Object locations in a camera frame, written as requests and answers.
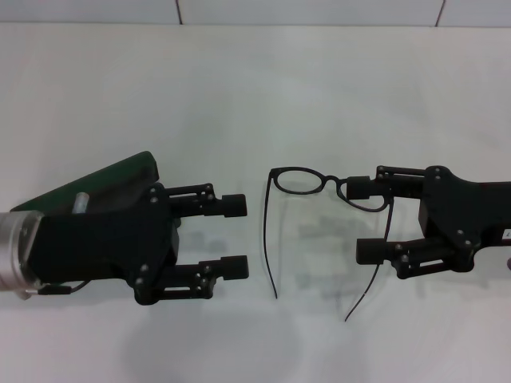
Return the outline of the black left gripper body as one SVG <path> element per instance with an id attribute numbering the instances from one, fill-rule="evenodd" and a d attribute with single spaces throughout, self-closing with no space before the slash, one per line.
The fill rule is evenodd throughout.
<path id="1" fill-rule="evenodd" d="M 154 282 L 177 262 L 179 238 L 161 184 L 116 211 L 51 215 L 42 219 L 30 269 L 43 283 L 118 278 Z"/>

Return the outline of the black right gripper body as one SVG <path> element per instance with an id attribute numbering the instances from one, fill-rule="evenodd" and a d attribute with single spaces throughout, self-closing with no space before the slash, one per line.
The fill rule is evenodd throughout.
<path id="1" fill-rule="evenodd" d="M 447 243 L 449 268 L 468 272 L 478 251 L 510 244 L 510 182 L 471 182 L 446 167 L 430 166 L 424 172 L 419 223 L 425 237 Z"/>

